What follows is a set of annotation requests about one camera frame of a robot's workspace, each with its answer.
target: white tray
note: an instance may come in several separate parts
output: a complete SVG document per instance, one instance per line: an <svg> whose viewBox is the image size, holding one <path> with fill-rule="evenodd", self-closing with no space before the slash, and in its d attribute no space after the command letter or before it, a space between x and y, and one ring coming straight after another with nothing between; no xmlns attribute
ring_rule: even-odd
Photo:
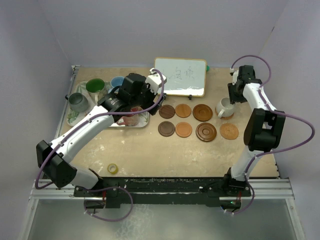
<svg viewBox="0 0 320 240"><path fill-rule="evenodd" d="M88 81L82 81L75 87L75 93L81 93L86 97L89 103L89 108L84 112L76 112L70 109L68 106L67 109L67 115L66 115L66 123L69 126L75 126L77 123L79 123L82 119L84 119L85 116L87 116L88 113L94 108L95 103L92 101L91 97L89 96L88 91L86 90L86 84ZM111 89L110 82L105 81L106 84L106 90L108 91ZM136 126L124 126L124 125L118 125L116 123L112 124L110 127L112 128L143 128L145 127L150 119L150 115L148 112L140 113L139 114L139 123Z"/></svg>

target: wall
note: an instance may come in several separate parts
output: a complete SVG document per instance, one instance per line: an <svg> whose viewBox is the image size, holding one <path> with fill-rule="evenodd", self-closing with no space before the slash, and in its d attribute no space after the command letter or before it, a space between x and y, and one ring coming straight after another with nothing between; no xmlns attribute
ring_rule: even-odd
<svg viewBox="0 0 320 240"><path fill-rule="evenodd" d="M289 0L260 56L272 69L265 87L279 109L311 121L315 138L300 148L276 155L283 178L290 177L298 212L309 240L319 239L320 228L320 1ZM257 76L267 77L267 67L255 62ZM287 119L280 148L305 140L311 130Z"/></svg>
<svg viewBox="0 0 320 240"><path fill-rule="evenodd" d="M1 1L1 240L18 237L38 171L36 144L54 137L71 71L39 3Z"/></svg>
<svg viewBox="0 0 320 240"><path fill-rule="evenodd" d="M72 64L151 66L176 57L229 67L259 54L288 0L39 2Z"/></svg>

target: wooden coaster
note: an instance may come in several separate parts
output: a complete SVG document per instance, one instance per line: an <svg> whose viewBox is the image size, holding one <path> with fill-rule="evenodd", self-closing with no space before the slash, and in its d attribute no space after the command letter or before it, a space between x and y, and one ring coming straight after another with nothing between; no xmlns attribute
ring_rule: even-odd
<svg viewBox="0 0 320 240"><path fill-rule="evenodd" d="M158 131L162 136L169 137L175 132L175 125L169 121L163 121L158 126Z"/></svg>
<svg viewBox="0 0 320 240"><path fill-rule="evenodd" d="M175 126L175 132L179 137L182 138L187 138L191 135L192 133L192 127L189 123L187 122L179 122Z"/></svg>
<svg viewBox="0 0 320 240"><path fill-rule="evenodd" d="M192 114L195 119L206 122L212 118L213 112L209 106L199 104L193 108Z"/></svg>
<svg viewBox="0 0 320 240"><path fill-rule="evenodd" d="M163 105L159 109L159 114L164 119L172 118L175 115L175 113L176 113L175 108L173 106L170 106L170 105Z"/></svg>
<svg viewBox="0 0 320 240"><path fill-rule="evenodd" d="M215 114L218 116L218 112L217 112L217 109L216 109L216 108L214 109L214 111L215 111ZM234 116L234 113L232 113L231 116L222 116L222 117L220 117L220 119L222 119L222 120L229 120L229 119L232 119L233 116Z"/></svg>
<svg viewBox="0 0 320 240"><path fill-rule="evenodd" d="M225 123L220 127L220 134L225 139L234 140L239 136L239 130L236 125L232 123Z"/></svg>
<svg viewBox="0 0 320 240"><path fill-rule="evenodd" d="M179 104L175 107L175 113L180 118L186 118L189 117L191 114L191 108L187 104Z"/></svg>
<svg viewBox="0 0 320 240"><path fill-rule="evenodd" d="M195 134L201 141L211 142L216 138L217 130L212 124L204 122L196 127Z"/></svg>

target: robotic arm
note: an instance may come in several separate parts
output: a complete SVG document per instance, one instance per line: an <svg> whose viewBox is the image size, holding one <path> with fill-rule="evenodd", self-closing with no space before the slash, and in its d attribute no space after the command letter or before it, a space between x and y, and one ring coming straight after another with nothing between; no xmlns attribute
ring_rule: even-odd
<svg viewBox="0 0 320 240"><path fill-rule="evenodd" d="M260 153L270 152L278 147L286 117L271 113L264 104L258 92L262 82L260 79L256 79L253 66L240 66L239 70L235 72L231 68L230 74L232 75L232 83L228 84L230 103L248 102L252 110L243 136L245 147L238 162L230 169L232 179L244 182L245 169L250 160ZM261 88L261 93L271 110L279 112L269 102L263 87ZM251 171L259 160L260 157L255 158L248 169L247 178L249 178Z"/></svg>
<svg viewBox="0 0 320 240"><path fill-rule="evenodd" d="M77 125L64 135L52 140L49 144L44 140L36 146L37 162L41 167L49 153L58 148L51 160L45 165L44 173L58 187L62 188L67 184L81 186L86 189L94 188L99 179L99 175L92 169L75 167L71 161L76 154L98 133L117 122L123 115L105 115L107 112L130 112L132 108L141 107L147 109L154 104L159 87L162 85L161 78L153 69L146 77L130 73L124 78L122 86L119 87L118 94L114 91L105 95L92 111ZM155 115L165 100L164 95L156 107L148 112Z"/></svg>

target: cup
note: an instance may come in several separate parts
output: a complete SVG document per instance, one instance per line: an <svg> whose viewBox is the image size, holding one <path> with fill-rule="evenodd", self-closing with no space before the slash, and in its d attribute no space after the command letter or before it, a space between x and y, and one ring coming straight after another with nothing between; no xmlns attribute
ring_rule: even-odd
<svg viewBox="0 0 320 240"><path fill-rule="evenodd" d="M85 85L85 89L95 104L107 94L105 81L100 78L89 80Z"/></svg>
<svg viewBox="0 0 320 240"><path fill-rule="evenodd" d="M65 98L68 100L70 108L75 112L82 113L89 107L87 98L80 92L75 92L69 97L66 95Z"/></svg>
<svg viewBox="0 0 320 240"><path fill-rule="evenodd" d="M112 89L114 89L115 87L121 86L124 80L125 80L124 76L115 76L114 78L112 78L110 82L112 88L109 89L108 93L110 93Z"/></svg>
<svg viewBox="0 0 320 240"><path fill-rule="evenodd" d="M228 97L222 98L215 107L218 118L230 117L235 112L235 106L235 104L230 103L230 99Z"/></svg>
<svg viewBox="0 0 320 240"><path fill-rule="evenodd" d="M132 108L130 111L137 112L138 107ZM125 125L127 127L134 127L139 123L139 116L138 114L126 115L126 116L123 116L119 121L116 123L119 126Z"/></svg>

